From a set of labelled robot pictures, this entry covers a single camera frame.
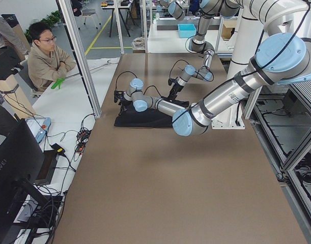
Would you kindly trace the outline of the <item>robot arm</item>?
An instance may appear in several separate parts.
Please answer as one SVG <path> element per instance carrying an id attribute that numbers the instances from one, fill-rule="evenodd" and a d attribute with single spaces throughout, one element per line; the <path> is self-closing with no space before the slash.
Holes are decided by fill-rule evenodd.
<path id="1" fill-rule="evenodd" d="M 209 78 L 213 46 L 205 41 L 210 20 L 215 14 L 233 17 L 240 8 L 263 25 L 268 34 L 248 65 L 211 91 L 199 102 L 184 108 L 174 103 L 191 77 Z M 311 3 L 306 1 L 202 1 L 201 16 L 189 49 L 204 55 L 196 71 L 187 65 L 168 98 L 146 96 L 143 82 L 134 78 L 125 91 L 116 91 L 115 101 L 132 104 L 137 112 L 155 109 L 172 117 L 174 131 L 181 136 L 206 132 L 212 119 L 264 85 L 285 85 L 311 80 Z"/>
<path id="2" fill-rule="evenodd" d="M 232 1 L 202 1 L 200 3 L 201 16 L 199 18 L 196 34 L 189 42 L 189 50 L 202 54 L 204 56 L 203 64 L 198 70 L 191 68 L 191 65 L 187 65 L 177 78 L 170 78 L 168 84 L 173 87 L 167 97 L 168 99 L 174 100 L 177 97 L 177 93 L 183 89 L 191 77 L 204 81 L 211 80 L 213 74 L 210 72 L 209 68 L 215 52 L 213 45 L 205 41 L 205 35 L 208 31 L 210 21 L 217 13 L 222 17 L 233 17 L 238 12 L 239 8 L 240 5 Z"/>

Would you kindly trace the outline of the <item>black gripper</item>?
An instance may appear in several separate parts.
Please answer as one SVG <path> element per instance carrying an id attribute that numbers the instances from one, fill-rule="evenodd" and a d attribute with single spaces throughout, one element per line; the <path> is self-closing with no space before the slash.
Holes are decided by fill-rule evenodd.
<path id="1" fill-rule="evenodd" d="M 124 112 L 131 105 L 131 101 L 120 99 L 119 105 L 120 105 L 120 111 Z"/>
<path id="2" fill-rule="evenodd" d="M 170 98 L 176 98 L 178 95 L 178 92 L 180 92 L 183 89 L 183 86 L 181 85 L 173 85 L 172 89 L 170 90 Z"/>

